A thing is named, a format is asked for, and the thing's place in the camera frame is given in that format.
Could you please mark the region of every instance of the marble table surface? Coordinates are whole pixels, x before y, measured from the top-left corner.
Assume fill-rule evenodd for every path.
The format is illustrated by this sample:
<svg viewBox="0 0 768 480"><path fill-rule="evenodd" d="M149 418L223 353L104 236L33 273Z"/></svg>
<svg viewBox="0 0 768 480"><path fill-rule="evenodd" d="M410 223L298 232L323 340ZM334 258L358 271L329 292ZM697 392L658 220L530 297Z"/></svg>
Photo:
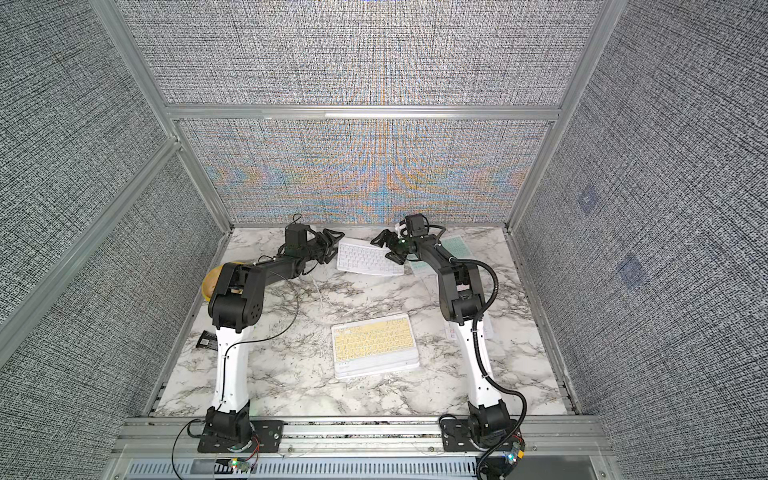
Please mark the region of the marble table surface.
<svg viewBox="0 0 768 480"><path fill-rule="evenodd" d="M372 239L381 228L334 229ZM495 335L488 354L496 380L521 391L531 415L566 413L525 291L500 227L451 227L475 258L490 264L500 280L488 311ZM223 262L273 255L283 228L235 229ZM492 282L482 274L486 297ZM435 415L468 413L467 382L456 341L445 332L434 276L367 276L341 272L336 261L291 280L300 294L296 323L282 336L250 348L251 415ZM265 310L253 338L279 332L293 318L296 296L286 282L266 288ZM421 366L405 372L339 380L333 375L331 325L406 311ZM215 331L204 303L194 320L155 416L202 416L210 406L216 353L196 348L204 329ZM519 401L504 396L510 414Z"/></svg>

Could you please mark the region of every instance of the black mounting plate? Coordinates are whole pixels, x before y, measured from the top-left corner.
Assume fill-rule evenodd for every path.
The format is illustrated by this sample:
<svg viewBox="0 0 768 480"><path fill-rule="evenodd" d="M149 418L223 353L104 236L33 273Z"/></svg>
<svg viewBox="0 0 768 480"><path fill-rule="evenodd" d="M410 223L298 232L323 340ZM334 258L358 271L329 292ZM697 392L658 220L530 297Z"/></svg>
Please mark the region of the black mounting plate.
<svg viewBox="0 0 768 480"><path fill-rule="evenodd" d="M277 453L280 448L280 440L283 439L283 422L280 420L251 420L253 425L253 434L259 439L259 453ZM230 452L227 447L216 446L215 440L205 436L200 438L197 445L199 453L230 453L232 455L242 455L243 453L252 453L256 450L256 444L253 443L242 452Z"/></svg>
<svg viewBox="0 0 768 480"><path fill-rule="evenodd" d="M467 420L443 419L440 421L442 430L442 449L446 452L481 452L475 446L469 432ZM509 450L509 442L505 442L499 451Z"/></svg>

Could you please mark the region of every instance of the white keyboard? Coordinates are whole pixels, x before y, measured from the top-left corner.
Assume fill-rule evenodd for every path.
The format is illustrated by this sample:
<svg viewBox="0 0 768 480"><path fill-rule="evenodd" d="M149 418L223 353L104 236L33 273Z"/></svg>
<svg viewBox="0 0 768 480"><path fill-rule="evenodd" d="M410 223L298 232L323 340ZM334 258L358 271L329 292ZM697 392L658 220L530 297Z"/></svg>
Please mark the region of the white keyboard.
<svg viewBox="0 0 768 480"><path fill-rule="evenodd" d="M339 240L339 254L336 255L336 268L344 272L365 273L367 275L403 275L403 265L386 258L389 248L379 248L365 240L344 237Z"/></svg>
<svg viewBox="0 0 768 480"><path fill-rule="evenodd" d="M414 369L419 351L407 313L331 327L337 379Z"/></svg>

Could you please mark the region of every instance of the black cable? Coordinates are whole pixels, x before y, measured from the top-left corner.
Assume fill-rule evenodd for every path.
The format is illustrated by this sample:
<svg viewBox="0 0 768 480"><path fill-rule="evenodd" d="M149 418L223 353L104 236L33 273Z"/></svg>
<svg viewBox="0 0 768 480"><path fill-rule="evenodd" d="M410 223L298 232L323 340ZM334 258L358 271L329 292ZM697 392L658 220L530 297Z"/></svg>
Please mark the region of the black cable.
<svg viewBox="0 0 768 480"><path fill-rule="evenodd" d="M433 223L427 223L427 227L428 228L439 228L440 229L440 233L437 234L437 240L440 240L440 237L442 237L442 235L447 230L444 226L442 226L442 225L435 225Z"/></svg>
<svg viewBox="0 0 768 480"><path fill-rule="evenodd" d="M478 339L478 323L480 322L480 319L482 318L483 313L491 306L491 304L496 300L496 297L498 296L498 277L496 276L496 272L493 271L493 269L487 264L483 263L479 260L472 260L472 259L457 259L457 258L451 258L450 261L455 263L465 263L469 265L477 265L480 266L482 269L486 270L488 273L491 274L491 278L493 279L493 291L491 293L491 296L488 298L488 301L483 303L482 308L475 314L475 318L472 319L472 341L475 344L475 358L477 359L478 367L480 368L480 373L482 373L483 378L493 386L493 388L497 389L501 393L506 393L508 395L514 395L520 399L520 402L522 403L522 408L520 410L520 416L518 417L518 421L515 423L515 426L512 428L511 432L509 432L501 441L499 441L496 445L493 445L490 449L485 451L483 455L480 457L477 463L477 470L476 475L478 480L480 479L480 468L482 467L483 463L488 459L488 457L498 450L498 448L502 445L504 445L505 442L508 442L510 438L515 436L520 429L520 425L523 423L523 420L525 420L525 414L528 411L528 402L525 400L525 396L518 392L517 390L507 389L498 383L494 379L491 378L491 376L488 374L488 370L485 369L485 365L483 364L482 357L480 356L480 341Z"/></svg>
<svg viewBox="0 0 768 480"><path fill-rule="evenodd" d="M301 274L302 274L302 275L309 275L310 273L312 273L312 270L314 270L314 269L316 269L316 268L317 268L317 266L318 266L318 265L320 265L320 262L319 262L319 261L318 261L317 263L315 263L315 264L312 266L312 268L310 268L310 271L309 271L309 272L302 272Z"/></svg>
<svg viewBox="0 0 768 480"><path fill-rule="evenodd" d="M291 223L289 223L289 225L292 225L292 224L298 222L300 219L301 219L301 214L293 214L293 221ZM283 243L282 245L280 245L277 248L277 254L278 255L282 255L283 251L285 251L285 249L286 249L286 244Z"/></svg>
<svg viewBox="0 0 768 480"><path fill-rule="evenodd" d="M456 418L456 415L453 415L452 413L443 413L442 415L440 415L440 416L437 418L437 423L439 424L440 422L442 422L442 421L443 421L443 420L445 420L445 419L454 419L454 420L458 420L458 419Z"/></svg>
<svg viewBox="0 0 768 480"><path fill-rule="evenodd" d="M202 419L191 419L189 422L187 422L185 426L181 427L181 430L179 430L178 435L176 435L176 439L174 440L174 446L170 447L170 466L171 468L173 468L174 473L176 474L176 478L178 478L179 480L184 480L184 479L181 478L181 475L179 475L178 470L176 470L176 464L174 463L174 450L176 450L176 443L179 441L179 437L181 437L181 433L184 431L184 429L187 429L187 434L190 437L193 437L195 439L200 438L200 435L192 435L192 433L190 432L190 425L192 425L195 422L202 422L202 421L203 421Z"/></svg>
<svg viewBox="0 0 768 480"><path fill-rule="evenodd" d="M268 337L266 339L259 339L259 340L244 340L243 342L235 342L224 351L224 363L221 367L221 401L224 401L224 383L227 381L227 354L230 352L230 349L235 345L242 345L244 343L259 343L259 342L266 342L267 340L272 340L277 338L278 336L283 335L285 332L288 331L288 329L293 326L293 324L296 322L296 319L299 318L299 309L301 307L301 302L299 301L299 290L296 289L296 286L294 286L291 282L288 281L288 279L279 273L276 272L270 272L273 275L277 275L283 280L285 280L290 287L293 289L293 294L296 295L296 312L293 314L293 320L290 321L287 327L283 329L282 332L277 333L276 335L272 335L271 337Z"/></svg>

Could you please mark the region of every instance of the aluminum frame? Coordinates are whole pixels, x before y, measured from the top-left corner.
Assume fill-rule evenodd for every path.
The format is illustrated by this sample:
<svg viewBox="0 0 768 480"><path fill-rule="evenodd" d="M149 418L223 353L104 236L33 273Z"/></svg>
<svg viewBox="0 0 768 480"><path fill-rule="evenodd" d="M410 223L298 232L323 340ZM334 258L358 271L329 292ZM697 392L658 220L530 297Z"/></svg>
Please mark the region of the aluminum frame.
<svg viewBox="0 0 768 480"><path fill-rule="evenodd" d="M541 303L541 298L536 290L536 285L528 274L528 267L525 263L525 259L520 254L520 247L514 236L510 233L507 233L505 236L509 253L512 255L512 261L515 262L518 276L523 283L525 293L528 295L528 305L531 307L531 314L533 315L538 331L541 334L541 343L544 344L544 350L547 352L547 357L549 358L558 385L562 386L561 393L564 394L563 400L572 405L574 413L581 414L584 410L576 395L571 376L568 374L568 366L565 364L558 341L552 332L549 318L547 318L547 312L544 305Z"/></svg>
<svg viewBox="0 0 768 480"><path fill-rule="evenodd" d="M309 220L309 223L315 227L315 228L393 228L397 222L400 220L397 220L396 222L393 221L392 223L319 223L319 222L312 222ZM232 227L233 228L284 228L289 223L289 219L286 219L285 223L235 223ZM451 227L500 227L504 228L504 224L497 222L497 223L443 223L442 224L445 228L450 229Z"/></svg>
<svg viewBox="0 0 768 480"><path fill-rule="evenodd" d="M224 207L219 194L210 182L210 178L205 173L203 165L194 154L187 154L187 152L192 152L192 148L187 143L183 133L178 130L177 125L165 112L165 98L163 93L157 86L154 75L152 75L152 71L144 60L144 56L141 54L138 45L136 45L134 36L131 34L131 30L125 23L118 6L115 4L114 0L90 1L91 6L101 19L101 24L112 39L115 48L123 58L128 70L133 75L141 93L144 94L144 98L147 100L147 103L152 109L158 123L160 123L165 131L165 134L182 143L183 150L181 160L184 163L184 168L187 170L192 183L197 188L197 192L203 198L211 216L216 221L216 224L219 226L222 233L229 232L232 227L232 222L227 214L227 209Z"/></svg>
<svg viewBox="0 0 768 480"><path fill-rule="evenodd" d="M280 120L326 120L333 118L387 119L425 118L447 120L546 120L556 121L562 110L556 106L512 105L509 107L468 105L248 105L167 104L165 114L182 118L272 118Z"/></svg>
<svg viewBox="0 0 768 480"><path fill-rule="evenodd" d="M589 457L598 480L623 480L618 460L612 455L591 455Z"/></svg>
<svg viewBox="0 0 768 480"><path fill-rule="evenodd" d="M168 138L0 325L0 367L11 358L179 147L175 138Z"/></svg>
<svg viewBox="0 0 768 480"><path fill-rule="evenodd" d="M224 253L227 252L227 247L230 244L231 238L232 238L232 233L225 233L219 239L219 245L216 248L216 253L214 254L214 258L212 258L210 263L208 264L207 271L210 272L215 266L219 264L222 257L224 256ZM164 385L167 383L168 379L170 378L171 373L174 371L176 362L179 360L179 355L181 354L181 349L182 347L184 347L184 342L187 340L187 337L189 336L190 331L192 330L192 325L194 324L195 318L197 318L197 314L200 312L200 308L202 307L203 302L204 302L203 294L198 289L197 294L194 297L194 301L192 302L192 306L187 312L187 316L185 317L184 324L181 326L179 333L176 335L176 339L174 340L174 346L171 349L170 353L168 354L168 357L165 359L165 363L163 364L163 369L161 370L160 375L157 376L157 381L155 382L155 385L152 388L152 393L149 395L147 403L144 405L144 408L141 410L141 414L143 416L149 416L152 410L154 409L154 406L157 403L157 401L160 400L160 397L161 397L160 392L163 389Z"/></svg>
<svg viewBox="0 0 768 480"><path fill-rule="evenodd" d="M111 458L170 458L181 429L192 418L126 419ZM283 439L274 457L475 457L477 452L444 452L435 416L251 417L283 420ZM197 433L200 426L193 427ZM611 444L593 415L529 415L523 424L526 456L613 456ZM175 458L216 458L197 452L198 439L181 435Z"/></svg>
<svg viewBox="0 0 768 480"><path fill-rule="evenodd" d="M563 97L562 113L551 130L546 134L541 150L533 165L531 165L528 175L525 176L518 196L515 198L515 203L512 205L512 212L507 222L508 231L517 230L525 211L528 209L528 205L538 189L541 178L544 176L544 172L547 170L549 162L552 160L552 156L568 128L579 100L581 100L581 95L584 93L584 89L587 87L595 68L598 66L600 56L603 54L605 45L613 33L619 16L626 6L627 0L605 0Z"/></svg>

